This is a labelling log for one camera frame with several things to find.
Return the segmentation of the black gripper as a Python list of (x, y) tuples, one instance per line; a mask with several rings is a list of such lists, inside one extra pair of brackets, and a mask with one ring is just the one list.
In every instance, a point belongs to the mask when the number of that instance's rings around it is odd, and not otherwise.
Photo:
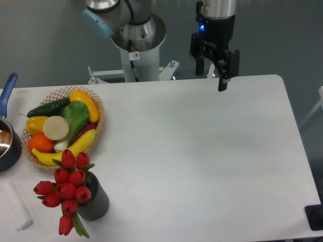
[(198, 31), (191, 35), (190, 56), (195, 61), (195, 75), (204, 73), (205, 56), (213, 56), (219, 74), (218, 91), (227, 89), (239, 75), (240, 51), (229, 50), (235, 23), (235, 1), (197, 1)]

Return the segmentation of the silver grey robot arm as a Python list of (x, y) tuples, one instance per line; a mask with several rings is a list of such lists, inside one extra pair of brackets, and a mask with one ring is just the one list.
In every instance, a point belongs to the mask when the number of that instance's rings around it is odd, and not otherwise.
[[(229, 50), (236, 1), (197, 1), (198, 31), (191, 35), (189, 54), (195, 74), (204, 73), (204, 60), (212, 61), (208, 78), (219, 74), (219, 91), (239, 74), (240, 52)], [(152, 13), (150, 1), (86, 1), (83, 18), (102, 38), (111, 38), (120, 50), (126, 82), (170, 80), (178, 67), (171, 61), (159, 66), (159, 48), (166, 37), (163, 20)]]

